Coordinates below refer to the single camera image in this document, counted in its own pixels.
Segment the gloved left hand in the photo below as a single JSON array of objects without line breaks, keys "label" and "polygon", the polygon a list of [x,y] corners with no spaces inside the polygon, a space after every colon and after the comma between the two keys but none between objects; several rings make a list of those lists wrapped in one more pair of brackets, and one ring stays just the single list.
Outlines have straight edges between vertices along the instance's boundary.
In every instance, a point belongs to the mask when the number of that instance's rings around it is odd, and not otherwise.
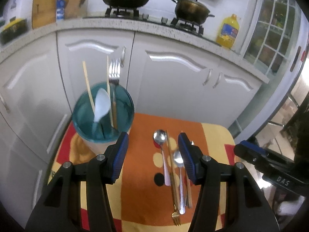
[{"label": "gloved left hand", "polygon": [[304,201],[305,197],[300,196],[297,200],[285,200],[281,202],[277,207],[277,215],[294,216],[298,212]]}]

